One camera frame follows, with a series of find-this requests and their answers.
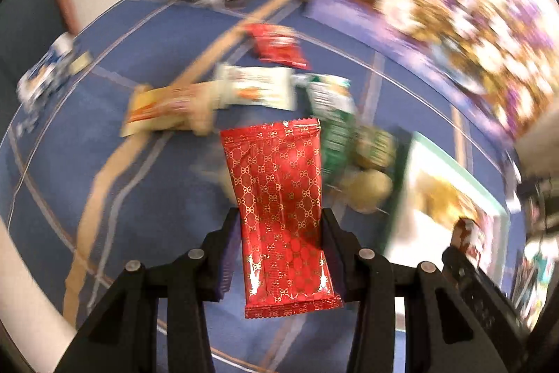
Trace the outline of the red gold-patterned snack packet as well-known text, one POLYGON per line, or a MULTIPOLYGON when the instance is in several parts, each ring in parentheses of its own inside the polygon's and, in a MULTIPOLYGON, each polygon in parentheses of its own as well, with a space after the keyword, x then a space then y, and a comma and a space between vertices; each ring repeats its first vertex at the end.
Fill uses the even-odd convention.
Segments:
POLYGON ((318 119, 224 130, 220 136, 241 216, 245 318, 341 307, 320 243, 318 119))

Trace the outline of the dark green snack packet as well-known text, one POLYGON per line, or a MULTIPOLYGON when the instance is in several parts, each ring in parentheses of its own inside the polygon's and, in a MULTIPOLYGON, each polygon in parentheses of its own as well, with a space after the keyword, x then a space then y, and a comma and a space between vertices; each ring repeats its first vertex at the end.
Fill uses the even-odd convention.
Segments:
POLYGON ((389 170, 396 159, 397 141, 392 134, 362 125, 355 116, 335 110, 320 120, 322 180, 334 185, 349 166, 363 170, 389 170))

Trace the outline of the orange cream snack packet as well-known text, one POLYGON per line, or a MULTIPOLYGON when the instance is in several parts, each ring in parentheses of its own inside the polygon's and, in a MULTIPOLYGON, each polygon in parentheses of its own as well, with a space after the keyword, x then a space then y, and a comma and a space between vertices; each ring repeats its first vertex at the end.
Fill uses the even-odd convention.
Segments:
POLYGON ((192 131, 209 135, 220 106, 222 84, 218 81, 153 88, 140 85, 128 103, 120 136, 144 131, 192 131))

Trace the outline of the green white corn snack packet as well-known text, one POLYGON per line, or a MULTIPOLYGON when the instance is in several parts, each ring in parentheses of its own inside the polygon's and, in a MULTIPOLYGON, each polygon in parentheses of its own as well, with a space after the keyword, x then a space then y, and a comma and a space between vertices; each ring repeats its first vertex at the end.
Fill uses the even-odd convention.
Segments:
POLYGON ((307 96, 312 115, 333 118, 335 115, 354 116, 354 99, 350 93, 350 80, 328 74, 294 74, 292 83, 302 88, 307 96))

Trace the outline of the white persimmon snack packet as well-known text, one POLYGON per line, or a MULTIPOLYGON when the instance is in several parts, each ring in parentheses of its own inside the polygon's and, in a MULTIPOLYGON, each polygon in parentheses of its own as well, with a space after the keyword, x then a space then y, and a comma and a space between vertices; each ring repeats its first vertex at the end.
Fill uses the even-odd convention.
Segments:
POLYGON ((246 67, 220 63, 214 76, 218 83, 220 109, 246 105, 294 111, 297 107, 293 70, 289 67, 246 67))

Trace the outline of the small red snack packet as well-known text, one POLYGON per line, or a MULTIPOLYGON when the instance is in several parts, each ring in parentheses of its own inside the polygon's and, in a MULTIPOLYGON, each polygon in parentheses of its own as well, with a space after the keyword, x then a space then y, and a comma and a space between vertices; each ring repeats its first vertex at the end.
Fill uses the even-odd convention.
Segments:
POLYGON ((262 62, 278 63, 300 70, 310 69, 293 28, 278 24, 251 23, 245 26, 245 33, 250 36, 254 51, 262 62))

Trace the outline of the white tray with green rim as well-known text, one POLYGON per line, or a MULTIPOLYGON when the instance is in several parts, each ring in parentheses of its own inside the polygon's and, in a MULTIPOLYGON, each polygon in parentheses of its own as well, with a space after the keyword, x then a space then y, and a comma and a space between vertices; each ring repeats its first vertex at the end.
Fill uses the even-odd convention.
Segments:
POLYGON ((464 167, 419 132, 411 135, 403 178, 394 186, 395 208, 385 258, 416 267, 430 261, 442 268, 455 223, 474 220, 484 232, 479 266, 501 285, 507 256, 510 216, 497 199, 464 167))

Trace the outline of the blue checked tablecloth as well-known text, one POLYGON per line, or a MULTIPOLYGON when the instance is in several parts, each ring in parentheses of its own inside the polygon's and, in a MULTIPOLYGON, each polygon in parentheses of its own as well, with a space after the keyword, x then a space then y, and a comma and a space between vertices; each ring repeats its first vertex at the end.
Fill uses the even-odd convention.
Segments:
MULTIPOLYGON (((88 197, 100 188, 93 246, 78 291, 79 324, 130 259, 170 262, 201 244, 230 206, 220 186, 219 135, 155 134, 140 151, 110 156, 128 100, 140 83, 167 85, 218 37, 271 0, 212 10, 186 0, 121 0, 78 35, 93 67, 50 100, 38 125, 18 134, 19 109, 1 141, 1 320, 36 372, 51 372, 74 329, 61 319, 65 281, 78 252, 88 197)), ((270 20, 294 27, 314 72, 351 81, 363 120, 419 131, 457 159, 506 206, 501 154, 477 125, 405 66, 305 16, 289 0, 270 20)), ((230 292, 208 304, 218 372, 343 372, 353 338, 352 307, 281 319, 244 319, 237 262, 230 292)))

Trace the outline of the blue white crumpled wrapper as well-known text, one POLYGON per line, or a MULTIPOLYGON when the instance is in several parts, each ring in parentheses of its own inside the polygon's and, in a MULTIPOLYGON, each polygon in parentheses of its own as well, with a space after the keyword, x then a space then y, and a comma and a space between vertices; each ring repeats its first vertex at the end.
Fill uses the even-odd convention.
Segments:
POLYGON ((81 50, 73 35, 61 34, 18 81, 17 96, 25 118, 17 125, 16 134, 21 136, 33 131, 49 99, 92 60, 90 52, 81 50))

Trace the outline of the flower painting poster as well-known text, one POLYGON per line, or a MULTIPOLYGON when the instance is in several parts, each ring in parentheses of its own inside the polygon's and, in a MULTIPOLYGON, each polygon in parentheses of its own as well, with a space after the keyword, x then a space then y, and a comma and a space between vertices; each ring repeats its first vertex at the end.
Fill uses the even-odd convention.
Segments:
POLYGON ((558 95, 556 0, 310 0, 307 14, 405 67, 499 141, 558 95))

